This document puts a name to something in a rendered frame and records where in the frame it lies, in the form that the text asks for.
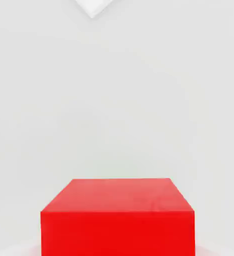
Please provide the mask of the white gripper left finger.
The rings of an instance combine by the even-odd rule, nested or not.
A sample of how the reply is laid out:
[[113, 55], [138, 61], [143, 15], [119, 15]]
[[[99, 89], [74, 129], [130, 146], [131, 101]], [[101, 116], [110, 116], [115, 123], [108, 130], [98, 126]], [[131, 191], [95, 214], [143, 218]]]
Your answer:
[[20, 244], [0, 251], [0, 256], [41, 256], [40, 244]]

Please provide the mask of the small red cube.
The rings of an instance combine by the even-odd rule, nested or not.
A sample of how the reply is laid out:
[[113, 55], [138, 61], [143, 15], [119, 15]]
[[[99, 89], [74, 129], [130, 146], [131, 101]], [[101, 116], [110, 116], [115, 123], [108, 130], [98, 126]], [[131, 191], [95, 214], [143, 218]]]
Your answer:
[[40, 230], [41, 256], [196, 256], [195, 212], [169, 178], [73, 179]]

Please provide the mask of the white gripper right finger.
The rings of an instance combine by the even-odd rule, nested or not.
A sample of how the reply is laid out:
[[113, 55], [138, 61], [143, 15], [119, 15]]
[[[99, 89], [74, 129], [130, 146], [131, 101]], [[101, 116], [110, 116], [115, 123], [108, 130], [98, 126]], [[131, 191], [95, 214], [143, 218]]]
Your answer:
[[234, 256], [234, 251], [224, 248], [196, 245], [195, 256]]

